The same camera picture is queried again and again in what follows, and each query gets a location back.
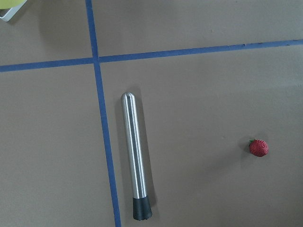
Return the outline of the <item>steel muddler black tip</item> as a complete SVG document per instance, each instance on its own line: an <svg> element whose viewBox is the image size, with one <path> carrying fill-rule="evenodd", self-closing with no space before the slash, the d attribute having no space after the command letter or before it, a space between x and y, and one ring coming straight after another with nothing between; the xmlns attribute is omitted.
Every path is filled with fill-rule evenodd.
<svg viewBox="0 0 303 227"><path fill-rule="evenodd" d="M125 92L121 96L125 136L133 190L133 218L138 221L152 217L143 164L141 137L135 95Z"/></svg>

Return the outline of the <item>red strawberry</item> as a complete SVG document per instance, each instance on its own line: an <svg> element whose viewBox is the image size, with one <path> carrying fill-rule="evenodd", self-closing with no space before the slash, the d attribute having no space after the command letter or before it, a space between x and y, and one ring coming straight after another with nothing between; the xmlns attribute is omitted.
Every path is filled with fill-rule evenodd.
<svg viewBox="0 0 303 227"><path fill-rule="evenodd" d="M263 140L250 140L249 152L257 157L263 157L268 154L268 144Z"/></svg>

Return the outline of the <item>yellow plastic cup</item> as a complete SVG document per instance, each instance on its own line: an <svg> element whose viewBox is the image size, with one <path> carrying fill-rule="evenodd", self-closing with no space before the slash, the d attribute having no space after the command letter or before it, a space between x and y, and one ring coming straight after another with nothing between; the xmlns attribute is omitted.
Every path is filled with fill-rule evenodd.
<svg viewBox="0 0 303 227"><path fill-rule="evenodd" d="M25 2L25 0L0 0L0 9L10 9Z"/></svg>

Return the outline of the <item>white cup rack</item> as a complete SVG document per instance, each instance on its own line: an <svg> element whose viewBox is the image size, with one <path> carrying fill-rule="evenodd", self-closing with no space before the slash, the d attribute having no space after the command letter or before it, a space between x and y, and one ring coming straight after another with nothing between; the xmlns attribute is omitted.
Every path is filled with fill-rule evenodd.
<svg viewBox="0 0 303 227"><path fill-rule="evenodd" d="M1 9L0 10L1 20L5 21L5 22L10 21L14 17L14 15L21 9L21 7L22 7L22 4L18 5L16 7L9 8L9 9Z"/></svg>

